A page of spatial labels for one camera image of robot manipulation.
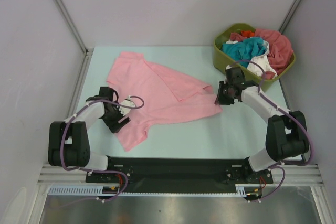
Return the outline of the pink t shirt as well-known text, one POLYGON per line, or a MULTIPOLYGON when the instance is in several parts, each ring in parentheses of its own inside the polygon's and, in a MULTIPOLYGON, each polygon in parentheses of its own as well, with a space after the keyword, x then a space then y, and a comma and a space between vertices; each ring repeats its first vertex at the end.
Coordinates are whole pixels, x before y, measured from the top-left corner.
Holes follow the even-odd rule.
POLYGON ((146 61, 142 54, 123 51, 107 77, 120 100, 136 95, 144 107, 131 110, 130 123, 117 139, 125 151, 145 141, 150 127, 194 121, 221 113, 213 87, 169 67, 146 61))

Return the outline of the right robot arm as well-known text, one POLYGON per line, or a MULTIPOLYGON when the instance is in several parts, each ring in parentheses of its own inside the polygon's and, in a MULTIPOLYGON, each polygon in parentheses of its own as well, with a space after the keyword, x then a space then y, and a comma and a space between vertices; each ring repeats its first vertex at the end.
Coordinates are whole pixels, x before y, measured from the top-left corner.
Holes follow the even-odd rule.
POLYGON ((305 116, 272 102, 256 82, 245 79, 240 67, 228 67, 226 80, 219 83, 217 105, 231 105, 237 100, 252 108, 267 124, 265 147, 246 158, 243 179, 254 183, 261 171, 309 152, 310 141, 305 116))

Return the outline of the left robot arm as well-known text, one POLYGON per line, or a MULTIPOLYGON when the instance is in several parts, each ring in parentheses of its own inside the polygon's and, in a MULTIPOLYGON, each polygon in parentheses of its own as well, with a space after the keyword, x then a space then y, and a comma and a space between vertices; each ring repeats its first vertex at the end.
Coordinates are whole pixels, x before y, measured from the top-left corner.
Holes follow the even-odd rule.
POLYGON ((89 97, 85 106, 63 121, 52 122, 49 128, 48 163, 72 169, 97 170, 105 182, 115 178, 116 169, 108 164, 109 158, 90 148, 88 130, 102 120, 111 133, 118 133, 130 122, 127 114, 136 107, 130 97, 118 101, 118 93, 101 87, 99 94, 89 97))

